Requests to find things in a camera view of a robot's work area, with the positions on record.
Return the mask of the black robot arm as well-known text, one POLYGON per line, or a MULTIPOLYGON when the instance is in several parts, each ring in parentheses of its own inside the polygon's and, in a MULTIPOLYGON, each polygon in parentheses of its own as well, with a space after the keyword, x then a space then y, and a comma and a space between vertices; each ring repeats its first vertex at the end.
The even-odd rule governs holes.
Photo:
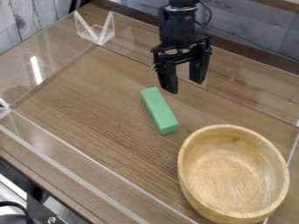
POLYGON ((158 8, 160 44, 150 49, 160 86, 177 93, 176 66, 189 64, 189 80, 201 84, 210 60, 210 35, 196 32, 200 0, 169 0, 158 8))

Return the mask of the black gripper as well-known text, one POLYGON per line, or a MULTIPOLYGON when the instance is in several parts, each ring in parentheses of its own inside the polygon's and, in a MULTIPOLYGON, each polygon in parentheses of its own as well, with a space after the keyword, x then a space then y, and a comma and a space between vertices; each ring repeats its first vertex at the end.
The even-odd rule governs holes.
POLYGON ((196 7, 158 9, 160 44, 150 50, 160 86, 177 93, 176 65, 189 62, 189 79, 201 84, 210 60, 210 35, 196 32, 196 7))

